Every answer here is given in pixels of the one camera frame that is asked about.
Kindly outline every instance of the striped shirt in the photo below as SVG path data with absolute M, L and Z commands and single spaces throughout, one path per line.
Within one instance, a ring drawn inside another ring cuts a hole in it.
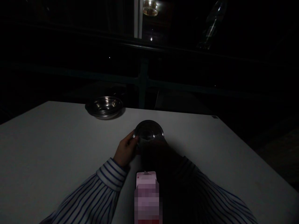
M 111 223 L 126 175 L 127 173 L 110 158 L 94 175 L 68 195 L 57 210 L 41 224 Z M 173 172 L 173 178 L 187 192 L 192 192 L 192 197 L 189 197 L 193 200 L 190 208 L 182 205 L 191 211 L 189 218 L 192 221 L 257 224 L 256 218 L 240 198 L 209 180 L 186 157 Z

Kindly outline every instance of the blue striped sleeve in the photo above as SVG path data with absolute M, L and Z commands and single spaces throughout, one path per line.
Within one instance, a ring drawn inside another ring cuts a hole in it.
M 256 218 L 240 198 L 213 183 L 186 157 L 173 175 L 187 192 L 192 193 L 191 198 L 196 205 L 195 217 L 200 223 L 257 224 Z
M 116 203 L 127 173 L 110 158 L 42 224 L 111 223 Z

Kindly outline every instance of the dark background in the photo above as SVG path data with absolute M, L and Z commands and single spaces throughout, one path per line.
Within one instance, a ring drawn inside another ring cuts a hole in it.
M 134 85 L 51 71 L 138 77 L 145 58 L 151 80 L 216 90 L 190 94 L 298 189 L 297 7 L 288 1 L 229 1 L 211 49 L 199 51 L 195 46 L 215 2 L 159 1 L 156 17 L 143 16 L 141 40 L 134 39 L 133 1 L 3 2 L 0 123 L 48 100 L 86 103 L 113 91 L 124 93 L 125 107 L 138 108 Z M 161 91 L 169 92 L 147 89 L 145 109 L 157 109 Z

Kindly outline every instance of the bottle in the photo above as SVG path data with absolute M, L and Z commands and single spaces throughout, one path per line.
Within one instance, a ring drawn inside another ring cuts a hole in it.
M 206 19 L 205 29 L 202 32 L 197 47 L 200 49 L 210 49 L 212 41 L 221 25 L 227 7 L 227 0 L 218 0 L 213 6 Z

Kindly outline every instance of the finger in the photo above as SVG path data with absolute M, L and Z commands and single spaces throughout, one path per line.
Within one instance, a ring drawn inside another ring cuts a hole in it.
M 130 141 L 130 144 L 128 145 L 128 148 L 129 148 L 130 150 L 133 150 L 133 149 L 136 147 L 137 143 L 138 143 L 138 136 L 136 136 L 135 138 L 133 138 L 133 139 Z
M 130 141 L 130 139 L 132 138 L 133 135 L 134 135 L 134 130 L 131 131 L 123 140 L 121 140 L 121 142 L 127 144 Z

